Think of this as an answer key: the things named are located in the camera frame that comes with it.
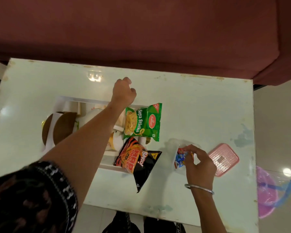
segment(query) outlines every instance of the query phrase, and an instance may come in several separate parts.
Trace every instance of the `black snack packet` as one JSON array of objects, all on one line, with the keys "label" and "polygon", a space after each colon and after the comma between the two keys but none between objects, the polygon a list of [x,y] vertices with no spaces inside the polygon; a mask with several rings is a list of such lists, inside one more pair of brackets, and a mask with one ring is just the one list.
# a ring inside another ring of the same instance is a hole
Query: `black snack packet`
[{"label": "black snack packet", "polygon": [[161,151],[146,150],[143,145],[130,137],[125,141],[114,166],[121,166],[134,175],[137,193],[148,179]]}]

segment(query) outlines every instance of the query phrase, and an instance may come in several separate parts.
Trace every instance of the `silver bracelet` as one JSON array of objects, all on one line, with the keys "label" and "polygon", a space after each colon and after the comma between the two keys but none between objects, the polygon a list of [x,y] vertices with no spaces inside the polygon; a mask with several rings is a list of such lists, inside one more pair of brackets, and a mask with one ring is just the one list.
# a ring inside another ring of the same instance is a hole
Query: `silver bracelet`
[{"label": "silver bracelet", "polygon": [[199,185],[190,185],[190,184],[184,184],[184,186],[188,189],[191,189],[191,187],[195,187],[195,188],[199,188],[199,189],[202,189],[202,190],[205,190],[205,191],[208,191],[210,192],[211,194],[214,194],[214,192],[212,190],[209,190],[209,189],[206,189],[206,188],[203,188]]}]

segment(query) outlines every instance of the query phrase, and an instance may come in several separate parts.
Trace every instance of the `patterned sleeve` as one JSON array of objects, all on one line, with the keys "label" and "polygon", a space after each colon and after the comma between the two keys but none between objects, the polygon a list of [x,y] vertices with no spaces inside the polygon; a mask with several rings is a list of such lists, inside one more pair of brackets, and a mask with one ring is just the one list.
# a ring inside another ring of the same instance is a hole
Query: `patterned sleeve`
[{"label": "patterned sleeve", "polygon": [[63,172],[39,161],[0,177],[1,232],[72,232],[77,196]]}]

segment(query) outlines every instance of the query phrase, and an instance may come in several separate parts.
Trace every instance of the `table top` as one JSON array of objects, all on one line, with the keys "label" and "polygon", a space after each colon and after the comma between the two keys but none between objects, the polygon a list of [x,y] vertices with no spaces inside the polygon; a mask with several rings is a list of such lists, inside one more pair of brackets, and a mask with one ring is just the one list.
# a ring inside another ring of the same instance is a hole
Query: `table top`
[{"label": "table top", "polygon": [[[89,80],[91,70],[99,80]],[[110,101],[125,76],[134,104],[163,103],[160,141],[148,146],[163,153],[138,194],[131,174],[99,168],[85,204],[200,226],[186,177],[171,166],[175,148],[227,143],[240,162],[214,180],[217,209],[228,232],[258,232],[251,80],[11,59],[0,83],[0,176],[41,157],[41,122],[58,96]]]}]

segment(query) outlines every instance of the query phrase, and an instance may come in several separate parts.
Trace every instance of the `tiled floor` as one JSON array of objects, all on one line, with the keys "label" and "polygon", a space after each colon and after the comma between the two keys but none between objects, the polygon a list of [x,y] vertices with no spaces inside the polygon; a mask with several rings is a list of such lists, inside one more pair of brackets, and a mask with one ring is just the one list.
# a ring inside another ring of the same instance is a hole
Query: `tiled floor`
[{"label": "tiled floor", "polygon": [[[285,176],[291,169],[291,81],[267,86],[254,92],[255,139],[257,165],[274,176]],[[112,221],[115,211],[84,205],[78,216],[75,233],[101,233]],[[142,231],[142,216],[131,220]],[[199,227],[185,226],[188,233]],[[291,233],[291,196],[287,202],[259,222],[260,233]]]}]

